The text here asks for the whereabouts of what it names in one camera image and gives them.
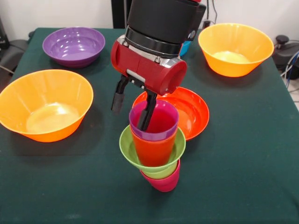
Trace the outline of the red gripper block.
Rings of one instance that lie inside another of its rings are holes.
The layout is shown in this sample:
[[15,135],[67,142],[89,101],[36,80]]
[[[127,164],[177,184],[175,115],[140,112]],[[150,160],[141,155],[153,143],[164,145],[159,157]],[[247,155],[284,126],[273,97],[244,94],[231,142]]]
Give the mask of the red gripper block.
[[172,58],[167,60],[166,65],[163,66],[137,54],[118,41],[113,44],[111,62],[113,67],[123,74],[114,92],[111,111],[116,114],[120,113],[124,90],[129,82],[128,71],[136,73],[142,78],[145,87],[149,89],[146,90],[146,107],[142,110],[137,124],[139,130],[146,131],[156,106],[157,94],[172,93],[180,86],[187,71],[187,63],[181,59]]

